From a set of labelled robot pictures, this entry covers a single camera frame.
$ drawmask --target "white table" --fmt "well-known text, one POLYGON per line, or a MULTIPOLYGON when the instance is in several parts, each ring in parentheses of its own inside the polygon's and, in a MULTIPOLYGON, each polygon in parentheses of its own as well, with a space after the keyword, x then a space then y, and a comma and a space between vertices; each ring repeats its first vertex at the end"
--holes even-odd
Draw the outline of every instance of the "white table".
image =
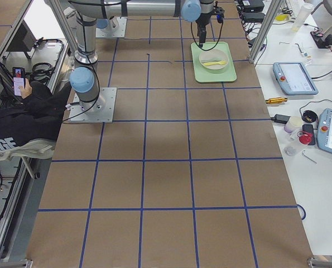
MULTIPOLYGON (((311 16, 306 23, 316 25, 311 16)), ((313 27, 302 26, 298 32, 293 32, 291 26, 291 23, 287 23, 271 27, 267 36, 267 48, 256 66, 265 99, 288 98, 286 103, 268 106, 270 116, 274 116, 276 113, 300 116, 299 108, 309 101, 332 100, 331 75, 315 82, 319 93, 312 96, 286 96, 276 82, 272 64, 277 61, 303 62, 312 77, 332 70, 332 53, 329 49, 320 50, 316 47, 310 36, 313 27), (298 43, 312 56, 311 61, 301 55, 295 43, 298 43)), ((332 108, 332 103, 311 103, 302 111, 310 109, 320 115, 325 108, 332 108)), ((292 157, 287 156, 283 148, 290 142, 289 134, 283 130, 281 124, 274 123, 273 128, 296 202, 302 205, 307 213, 302 222, 312 252, 314 255, 332 255, 332 154, 318 149, 317 146, 306 148, 306 155, 315 160, 317 164, 303 157, 301 153, 292 157)))

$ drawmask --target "black jacket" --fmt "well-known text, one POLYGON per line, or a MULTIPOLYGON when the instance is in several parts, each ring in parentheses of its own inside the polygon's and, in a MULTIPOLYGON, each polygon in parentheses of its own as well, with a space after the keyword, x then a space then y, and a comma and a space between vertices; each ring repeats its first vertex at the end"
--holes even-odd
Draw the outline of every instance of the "black jacket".
POLYGON ((0 151, 22 146, 36 138, 56 140, 70 88, 68 83, 61 90, 67 94, 48 99, 32 93, 23 104, 0 109, 0 151))

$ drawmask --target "green tray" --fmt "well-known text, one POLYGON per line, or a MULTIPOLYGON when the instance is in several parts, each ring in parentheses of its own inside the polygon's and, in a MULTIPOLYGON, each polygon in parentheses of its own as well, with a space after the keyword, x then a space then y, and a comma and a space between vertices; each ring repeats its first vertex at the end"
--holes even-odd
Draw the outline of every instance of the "green tray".
MULTIPOLYGON (((203 45, 203 49, 209 49, 215 45, 215 42, 206 42, 203 45)), ((237 73, 235 72, 233 59, 230 54, 228 43, 219 42, 216 49, 219 49, 227 53, 229 57, 229 64, 220 70, 209 70, 204 68, 199 61, 199 54, 202 50, 197 47, 196 43, 191 44, 192 57, 193 57, 193 67, 195 80, 199 83, 210 83, 210 82, 233 82, 237 79, 237 73)))

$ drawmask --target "white chair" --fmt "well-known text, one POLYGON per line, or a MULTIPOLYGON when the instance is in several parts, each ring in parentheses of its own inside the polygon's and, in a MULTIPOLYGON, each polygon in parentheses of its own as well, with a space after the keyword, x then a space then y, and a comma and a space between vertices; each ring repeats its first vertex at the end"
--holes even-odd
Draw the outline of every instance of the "white chair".
POLYGON ((35 178, 35 172, 27 160, 27 158, 49 159, 53 156, 55 141, 44 138, 31 140, 23 146, 0 151, 0 161, 10 160, 12 157, 18 156, 22 159, 28 173, 35 178))

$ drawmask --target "keyboard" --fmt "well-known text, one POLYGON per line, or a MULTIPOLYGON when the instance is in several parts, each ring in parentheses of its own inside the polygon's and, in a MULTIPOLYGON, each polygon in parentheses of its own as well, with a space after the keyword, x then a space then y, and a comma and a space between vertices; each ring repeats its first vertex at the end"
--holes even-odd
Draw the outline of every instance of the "keyboard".
POLYGON ((296 18, 297 15, 299 14, 300 8, 301 8, 301 3, 299 0, 285 0, 286 6, 292 10, 292 18, 296 18))

